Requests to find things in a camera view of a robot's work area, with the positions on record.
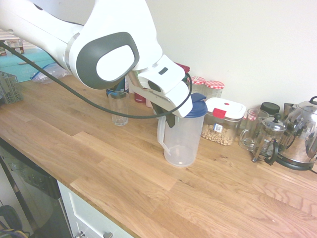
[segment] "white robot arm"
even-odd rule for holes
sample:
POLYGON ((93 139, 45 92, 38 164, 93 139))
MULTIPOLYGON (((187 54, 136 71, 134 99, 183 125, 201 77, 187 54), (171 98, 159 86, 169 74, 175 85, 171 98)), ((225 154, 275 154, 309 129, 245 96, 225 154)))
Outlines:
MULTIPOLYGON (((0 16, 0 29, 42 48, 88 87, 107 89, 129 74, 136 93, 167 111, 189 93, 184 70, 162 53, 145 0, 95 0, 84 26, 29 0, 0 0, 0 16)), ((189 99, 174 114, 191 109, 189 99)))

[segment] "red and white checkered lid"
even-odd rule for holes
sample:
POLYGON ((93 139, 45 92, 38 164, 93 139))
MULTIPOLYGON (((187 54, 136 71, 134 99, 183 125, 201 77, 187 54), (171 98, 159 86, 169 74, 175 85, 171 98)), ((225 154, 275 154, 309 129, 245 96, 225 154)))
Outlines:
POLYGON ((205 85, 209 88, 212 88, 212 89, 223 89, 224 88, 224 84, 221 83, 220 81, 206 81, 205 82, 205 85))
POLYGON ((192 77, 193 84, 202 85, 205 84, 206 80, 202 77, 194 76, 192 77))

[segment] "french press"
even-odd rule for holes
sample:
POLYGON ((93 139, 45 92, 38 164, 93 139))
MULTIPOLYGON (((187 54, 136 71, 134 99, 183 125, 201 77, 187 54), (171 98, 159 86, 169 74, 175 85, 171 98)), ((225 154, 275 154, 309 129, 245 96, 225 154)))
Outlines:
POLYGON ((281 114, 276 113, 274 117, 266 118, 262 121, 259 135, 256 138, 252 159, 264 160, 269 165, 272 165, 278 155, 278 145, 285 131, 284 124, 280 121, 281 114))

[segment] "blue lid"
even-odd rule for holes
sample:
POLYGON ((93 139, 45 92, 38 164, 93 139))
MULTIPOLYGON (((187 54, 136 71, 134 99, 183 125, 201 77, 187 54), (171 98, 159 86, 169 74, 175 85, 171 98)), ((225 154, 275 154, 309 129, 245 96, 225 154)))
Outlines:
POLYGON ((208 108, 206 103, 203 101, 206 96, 200 93, 193 93, 191 95, 193 102, 193 109, 189 112, 186 118, 199 118, 207 114, 208 108))

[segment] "white lid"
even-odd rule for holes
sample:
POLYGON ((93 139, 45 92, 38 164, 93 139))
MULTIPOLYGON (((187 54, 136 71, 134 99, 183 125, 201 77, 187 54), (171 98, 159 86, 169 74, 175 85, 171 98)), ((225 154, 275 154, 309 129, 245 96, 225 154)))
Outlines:
POLYGON ((223 98, 210 98, 206 101, 208 112, 217 118, 241 119, 245 112, 246 106, 223 98))

